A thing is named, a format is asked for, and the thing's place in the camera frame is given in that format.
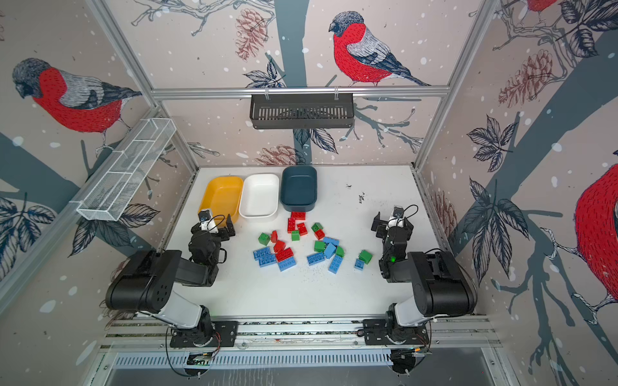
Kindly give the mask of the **yellow plastic bin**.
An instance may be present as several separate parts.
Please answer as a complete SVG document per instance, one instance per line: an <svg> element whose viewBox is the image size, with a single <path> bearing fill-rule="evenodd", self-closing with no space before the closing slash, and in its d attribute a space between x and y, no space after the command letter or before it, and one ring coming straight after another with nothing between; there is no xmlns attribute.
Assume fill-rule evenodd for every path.
<svg viewBox="0 0 618 386"><path fill-rule="evenodd" d="M230 216L233 223L238 221L239 205L244 181L237 176L217 177L206 188L198 212L210 209L215 216Z"/></svg>

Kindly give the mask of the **white plastic bin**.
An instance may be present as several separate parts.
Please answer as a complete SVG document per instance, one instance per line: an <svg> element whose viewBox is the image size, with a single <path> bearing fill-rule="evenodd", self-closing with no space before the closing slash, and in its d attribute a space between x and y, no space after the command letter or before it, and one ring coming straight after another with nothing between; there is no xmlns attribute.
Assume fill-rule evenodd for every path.
<svg viewBox="0 0 618 386"><path fill-rule="evenodd" d="M239 207L240 216L248 221L273 220L278 212L279 177L254 174L245 178Z"/></svg>

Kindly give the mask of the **red lego long top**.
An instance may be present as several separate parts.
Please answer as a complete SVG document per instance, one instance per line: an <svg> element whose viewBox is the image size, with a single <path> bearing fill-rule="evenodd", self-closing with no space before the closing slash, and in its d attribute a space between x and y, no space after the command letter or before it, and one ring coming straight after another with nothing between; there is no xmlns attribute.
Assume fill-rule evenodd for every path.
<svg viewBox="0 0 618 386"><path fill-rule="evenodd" d="M296 230L296 219L289 218L287 220L287 232L293 233Z"/></svg>

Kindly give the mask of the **red lego square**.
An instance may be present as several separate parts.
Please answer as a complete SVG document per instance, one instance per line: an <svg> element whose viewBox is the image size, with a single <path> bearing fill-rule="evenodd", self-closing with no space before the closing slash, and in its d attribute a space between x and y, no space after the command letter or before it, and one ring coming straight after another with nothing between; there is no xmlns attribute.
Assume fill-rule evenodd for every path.
<svg viewBox="0 0 618 386"><path fill-rule="evenodd" d="M300 236L306 236L308 234L307 227L306 227L305 223L298 223L297 224L297 230L298 230Z"/></svg>

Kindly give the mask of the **dark teal plastic bin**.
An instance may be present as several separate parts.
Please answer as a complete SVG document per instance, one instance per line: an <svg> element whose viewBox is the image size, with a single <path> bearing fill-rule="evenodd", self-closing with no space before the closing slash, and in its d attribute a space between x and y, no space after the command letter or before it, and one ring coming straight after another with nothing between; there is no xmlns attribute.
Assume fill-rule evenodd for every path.
<svg viewBox="0 0 618 386"><path fill-rule="evenodd" d="M283 170L280 202L288 212L310 212L317 202L317 170L309 165Z"/></svg>

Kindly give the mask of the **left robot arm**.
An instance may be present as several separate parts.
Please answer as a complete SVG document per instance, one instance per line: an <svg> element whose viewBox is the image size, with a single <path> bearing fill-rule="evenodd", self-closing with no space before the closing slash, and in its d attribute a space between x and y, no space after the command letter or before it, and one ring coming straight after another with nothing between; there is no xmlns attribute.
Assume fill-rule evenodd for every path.
<svg viewBox="0 0 618 386"><path fill-rule="evenodd" d="M149 315L166 323L176 347L222 345L221 335L225 330L234 335L238 327L214 323L207 307L174 290L175 284L196 288L213 286L220 265L227 262L227 251L221 244L236 235L230 215L214 215L211 209L206 209L198 217L188 243L191 257L185 259L175 249L138 252L111 282L105 297L109 310Z"/></svg>

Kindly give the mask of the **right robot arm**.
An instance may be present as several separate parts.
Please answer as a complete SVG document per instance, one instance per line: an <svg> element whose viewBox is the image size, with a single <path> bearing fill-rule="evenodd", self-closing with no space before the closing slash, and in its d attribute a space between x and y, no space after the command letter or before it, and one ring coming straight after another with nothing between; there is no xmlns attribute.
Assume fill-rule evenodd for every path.
<svg viewBox="0 0 618 386"><path fill-rule="evenodd" d="M388 220L373 218L371 231L382 242L378 261L381 276L391 284L410 284L411 296L391 304L384 321L385 336L395 344L408 344L423 336L421 328L434 318L459 317L473 313L477 304L473 280L452 253L442 249L409 252L407 243L414 225L405 209L394 207Z"/></svg>

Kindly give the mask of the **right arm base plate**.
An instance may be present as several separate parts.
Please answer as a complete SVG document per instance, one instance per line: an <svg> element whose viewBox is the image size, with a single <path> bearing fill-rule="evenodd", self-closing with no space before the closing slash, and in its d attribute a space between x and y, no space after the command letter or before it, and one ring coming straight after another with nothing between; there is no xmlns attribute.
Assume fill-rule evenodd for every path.
<svg viewBox="0 0 618 386"><path fill-rule="evenodd" d="M362 321L357 330L367 346L412 345L426 346L429 335L422 326L402 327L384 318L369 318Z"/></svg>

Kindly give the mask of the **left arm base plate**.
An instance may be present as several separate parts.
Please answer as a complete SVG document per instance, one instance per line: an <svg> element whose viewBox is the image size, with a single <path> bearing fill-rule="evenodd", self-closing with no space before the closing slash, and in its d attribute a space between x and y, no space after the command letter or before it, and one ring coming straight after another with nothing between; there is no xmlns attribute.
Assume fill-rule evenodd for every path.
<svg viewBox="0 0 618 386"><path fill-rule="evenodd" d="M200 323L193 329L172 328L170 347L202 348L233 347L238 334L237 321Z"/></svg>

